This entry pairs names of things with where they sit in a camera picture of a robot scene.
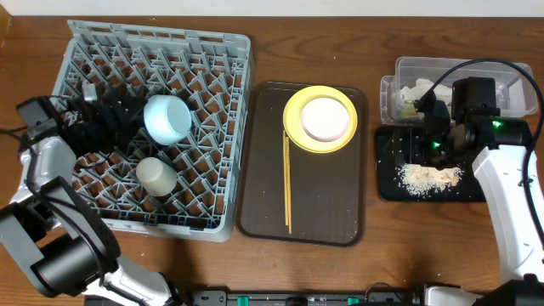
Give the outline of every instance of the cable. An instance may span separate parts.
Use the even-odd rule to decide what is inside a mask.
[[[8,135],[11,138],[17,139],[20,144],[23,143],[23,139],[20,136],[15,135],[14,130],[7,130],[4,128],[0,128],[0,134]]]
[[[132,295],[115,288],[114,286],[111,285],[111,283],[105,283],[104,288],[107,291],[111,291],[111,292],[117,294],[118,296],[120,296],[122,298],[126,298],[127,300],[129,300],[129,301],[131,301],[133,303],[136,303],[138,306],[146,306],[147,305],[143,300],[138,299],[136,297],[133,297]]]
[[[535,89],[536,97],[538,98],[538,104],[539,104],[539,106],[541,108],[541,113],[540,113],[540,117],[538,119],[538,124],[536,125],[535,134],[533,135],[533,139],[532,139],[531,143],[529,144],[529,146],[527,147],[527,152],[525,153],[523,166],[522,166],[522,181],[523,181],[523,185],[524,185],[525,197],[527,198],[527,205],[529,206],[530,216],[533,219],[533,223],[535,224],[536,233],[538,234],[538,237],[541,240],[541,245],[544,248],[544,230],[542,229],[541,222],[538,219],[538,214],[536,214],[535,203],[533,202],[533,196],[530,193],[530,186],[529,186],[529,159],[530,159],[531,153],[535,150],[536,141],[538,140],[538,138],[541,135],[542,123],[544,123],[544,98],[542,98],[542,92],[541,92],[540,88],[538,87],[538,85],[536,84],[535,79],[533,79],[533,77],[529,73],[527,73],[527,71],[523,70],[523,68],[519,67],[518,65],[515,65],[512,62],[504,60],[504,59],[493,59],[493,58],[489,58],[489,59],[473,59],[473,60],[469,60],[469,61],[466,61],[464,63],[461,63],[459,65],[456,65],[455,67],[449,69],[443,76],[441,76],[438,79],[438,81],[436,81],[433,84],[433,86],[431,86],[431,88],[423,96],[425,96],[427,93],[433,92],[434,89],[442,81],[444,81],[444,79],[446,79],[453,71],[456,71],[457,69],[462,68],[462,67],[464,67],[466,65],[483,63],[483,62],[499,63],[499,64],[504,64],[504,65],[507,65],[509,67],[512,67],[514,70],[518,71],[522,76],[524,76],[527,79],[527,81],[529,81],[531,86]]]
[[[57,99],[64,99],[64,100],[69,100],[71,98],[69,97],[65,97],[63,95],[60,95],[60,94],[51,94],[48,96],[49,98],[57,98]]]
[[[96,167],[98,167],[98,166],[102,166],[102,165],[104,165],[105,162],[108,161],[108,159],[110,159],[111,154],[113,154],[113,151],[110,152],[110,153],[108,153],[108,155],[104,158],[103,161],[95,162],[95,163],[92,164],[92,165],[88,165],[88,166],[80,166],[80,165],[76,165],[76,166],[80,167],[81,169],[93,169],[93,168],[96,168]]]
[[[375,283],[372,284],[370,287],[368,287],[368,289],[366,289],[365,298],[364,298],[363,304],[368,303],[368,293],[372,290],[372,288],[373,288],[375,285],[385,285],[385,286],[387,286],[387,287],[389,287],[389,288],[392,288],[391,285],[389,285],[389,284],[386,283],[386,282],[383,282],[383,281],[375,282]],[[402,298],[400,298],[400,296],[397,294],[397,292],[393,292],[393,294],[399,299],[399,301],[402,302]]]
[[[20,131],[24,131],[24,130],[26,130],[26,127],[12,128],[9,131],[15,133],[15,132],[20,132]]]
[[[57,199],[57,198],[53,198],[51,196],[46,196],[44,195],[43,196],[47,201],[53,201],[59,205],[61,205],[62,207],[66,207],[66,208],[70,208],[71,210],[73,211],[76,211],[78,213],[80,213],[81,211],[79,210],[79,208],[77,208],[76,206],[74,205],[71,205],[70,203],[66,202],[66,201],[62,201],[61,199]]]

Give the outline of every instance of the plastic container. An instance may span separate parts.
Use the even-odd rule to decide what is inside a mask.
[[[152,235],[226,241],[234,225],[241,146],[253,59],[247,37],[69,20],[68,44],[54,94],[81,94],[84,81],[99,91],[149,98],[177,95],[193,128],[177,144],[159,146],[141,128],[126,152],[95,169],[76,169],[76,192],[108,226]],[[77,114],[66,113],[74,122]],[[173,192],[149,195],[135,169],[156,157],[177,171]],[[84,156],[100,162],[105,154]]]
[[[382,123],[403,124],[422,120],[414,106],[405,103],[400,90],[416,86],[418,78],[436,82],[445,72],[468,59],[435,59],[401,57],[395,64],[395,75],[384,76],[381,82],[380,108]],[[533,71],[526,64],[516,63],[530,75]],[[493,77],[496,82],[496,104],[501,116],[523,117],[538,110],[536,94],[530,83],[513,68],[500,63],[478,63],[452,72],[440,84],[451,88],[454,81],[466,77]]]

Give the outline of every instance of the clear plastic container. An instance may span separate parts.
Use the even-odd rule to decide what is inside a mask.
[[[395,64],[395,75],[384,76],[381,82],[380,108],[382,123],[404,124],[420,122],[413,104],[408,104],[400,95],[403,87],[414,88],[419,78],[436,82],[455,65],[468,59],[435,59],[423,57],[401,57]],[[516,63],[530,75],[533,71],[523,63]],[[535,90],[530,83],[513,68],[500,63],[478,63],[452,72],[440,84],[451,88],[454,81],[466,77],[493,77],[496,83],[496,104],[503,117],[523,117],[536,113]]]

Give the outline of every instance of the black tray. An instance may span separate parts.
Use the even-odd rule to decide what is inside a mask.
[[[428,195],[411,195],[404,187],[399,186],[400,176],[395,169],[395,155],[390,147],[393,132],[402,127],[380,127],[375,133],[376,170],[378,193],[388,201],[485,201],[484,192],[474,177],[472,163],[463,163],[459,168],[463,171],[462,179],[455,187],[440,192],[431,191]]]
[[[265,82],[254,91],[242,151],[236,226],[253,238],[350,247],[363,236],[368,105],[364,94],[338,88],[353,102],[358,126],[342,149],[327,154],[290,144],[292,234],[285,226],[283,110],[308,85]]]

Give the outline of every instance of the light blue bowl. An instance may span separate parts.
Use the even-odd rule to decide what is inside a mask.
[[[173,145],[190,131],[189,107],[176,96],[154,95],[144,107],[144,124],[157,143]]]

